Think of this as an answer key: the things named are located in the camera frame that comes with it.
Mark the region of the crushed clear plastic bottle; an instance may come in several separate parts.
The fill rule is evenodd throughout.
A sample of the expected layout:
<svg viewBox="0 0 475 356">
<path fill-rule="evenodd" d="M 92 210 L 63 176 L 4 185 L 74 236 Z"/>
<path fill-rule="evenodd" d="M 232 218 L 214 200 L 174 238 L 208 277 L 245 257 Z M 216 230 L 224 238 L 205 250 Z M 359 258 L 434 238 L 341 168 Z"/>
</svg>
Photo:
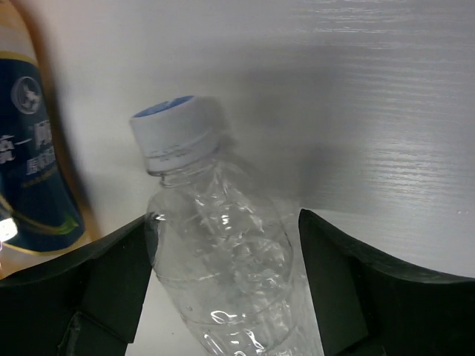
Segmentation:
<svg viewBox="0 0 475 356">
<path fill-rule="evenodd" d="M 158 183 L 152 269 L 208 355 L 321 355 L 295 204 L 237 155 L 224 112 L 181 96 L 130 119 Z"/>
</svg>

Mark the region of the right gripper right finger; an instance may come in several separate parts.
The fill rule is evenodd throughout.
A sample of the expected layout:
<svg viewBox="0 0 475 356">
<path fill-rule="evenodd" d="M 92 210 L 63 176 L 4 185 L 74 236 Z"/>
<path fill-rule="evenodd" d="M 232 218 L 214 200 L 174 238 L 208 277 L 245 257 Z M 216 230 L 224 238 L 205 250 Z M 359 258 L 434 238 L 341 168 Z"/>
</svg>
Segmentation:
<svg viewBox="0 0 475 356">
<path fill-rule="evenodd" d="M 325 355 L 472 355 L 474 280 L 407 263 L 301 210 Z"/>
</svg>

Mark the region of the tall orange blue-label bottle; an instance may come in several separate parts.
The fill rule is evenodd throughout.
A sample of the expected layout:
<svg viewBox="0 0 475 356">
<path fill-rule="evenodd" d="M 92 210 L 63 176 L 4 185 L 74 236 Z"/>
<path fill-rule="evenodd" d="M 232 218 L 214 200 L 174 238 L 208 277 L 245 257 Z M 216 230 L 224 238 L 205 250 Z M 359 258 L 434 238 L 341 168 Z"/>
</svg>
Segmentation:
<svg viewBox="0 0 475 356">
<path fill-rule="evenodd" d="M 27 25 L 1 2 L 1 278 L 98 238 L 57 159 L 45 89 Z"/>
</svg>

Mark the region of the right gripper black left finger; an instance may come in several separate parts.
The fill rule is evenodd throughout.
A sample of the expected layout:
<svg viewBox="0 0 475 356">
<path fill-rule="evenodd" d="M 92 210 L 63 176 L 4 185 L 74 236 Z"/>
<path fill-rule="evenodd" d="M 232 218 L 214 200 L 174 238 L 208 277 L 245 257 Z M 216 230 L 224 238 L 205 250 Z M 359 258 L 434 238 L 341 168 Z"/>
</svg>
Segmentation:
<svg viewBox="0 0 475 356">
<path fill-rule="evenodd" d="M 140 217 L 1 280 L 2 355 L 124 355 L 151 265 Z"/>
</svg>

